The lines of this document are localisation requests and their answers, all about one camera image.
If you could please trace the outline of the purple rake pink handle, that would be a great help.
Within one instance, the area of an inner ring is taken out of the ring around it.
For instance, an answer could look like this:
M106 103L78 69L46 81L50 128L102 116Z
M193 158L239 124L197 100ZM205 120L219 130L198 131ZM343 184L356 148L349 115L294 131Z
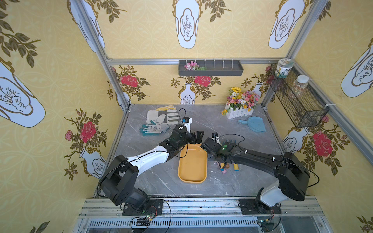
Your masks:
M210 155L210 154L207 155L207 159L208 159L208 161L214 161L214 163L219 167L220 171L223 174L227 173L226 168L225 168L226 167L225 163L219 162L218 160L215 159L215 157L213 155Z

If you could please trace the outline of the blue fork yellow handle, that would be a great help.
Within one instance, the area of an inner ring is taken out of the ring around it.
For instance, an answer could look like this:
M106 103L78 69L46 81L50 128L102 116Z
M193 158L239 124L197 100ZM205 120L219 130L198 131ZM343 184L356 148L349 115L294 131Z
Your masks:
M240 170L238 164L233 164L233 166L234 166L234 171L239 171Z

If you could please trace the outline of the yellow plastic storage tray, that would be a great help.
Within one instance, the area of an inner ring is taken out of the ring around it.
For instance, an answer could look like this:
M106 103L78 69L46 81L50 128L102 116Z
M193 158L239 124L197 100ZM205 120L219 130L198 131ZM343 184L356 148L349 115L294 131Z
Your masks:
M207 152L201 144L188 144L180 155L178 177L185 183L203 183L207 178Z

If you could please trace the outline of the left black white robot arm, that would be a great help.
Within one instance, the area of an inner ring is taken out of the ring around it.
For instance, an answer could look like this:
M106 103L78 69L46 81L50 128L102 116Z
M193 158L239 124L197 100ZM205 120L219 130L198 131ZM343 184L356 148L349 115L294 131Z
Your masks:
M191 133L184 125L177 125L169 138L154 149L134 157L118 155L102 175L98 189L116 206L129 204L137 211L150 207L149 196L135 188L137 177L143 172L176 157L185 146L202 143L205 132Z

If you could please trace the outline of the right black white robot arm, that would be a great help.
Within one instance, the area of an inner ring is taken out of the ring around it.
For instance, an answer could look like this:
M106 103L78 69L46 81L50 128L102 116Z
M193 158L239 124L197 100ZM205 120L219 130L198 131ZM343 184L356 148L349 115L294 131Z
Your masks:
M306 198L310 172L290 152L265 154L231 142L219 144L211 138L206 139L201 148L218 162L246 165L277 179L270 186L261 188L254 200L254 209L261 213L286 199L302 202Z

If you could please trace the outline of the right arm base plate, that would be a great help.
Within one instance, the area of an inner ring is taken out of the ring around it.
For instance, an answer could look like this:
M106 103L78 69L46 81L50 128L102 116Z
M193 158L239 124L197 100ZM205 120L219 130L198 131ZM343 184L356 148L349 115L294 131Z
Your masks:
M239 199L238 207L243 215L279 215L281 212L279 204L269 207L253 198Z

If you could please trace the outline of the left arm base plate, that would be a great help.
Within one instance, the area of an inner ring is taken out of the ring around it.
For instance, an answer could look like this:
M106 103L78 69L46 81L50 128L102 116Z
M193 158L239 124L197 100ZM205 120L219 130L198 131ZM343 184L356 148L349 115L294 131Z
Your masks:
M136 210L132 205L125 204L122 210L123 216L147 216L155 214L156 216L162 215L164 201L161 199L150 199L149 203L144 207Z

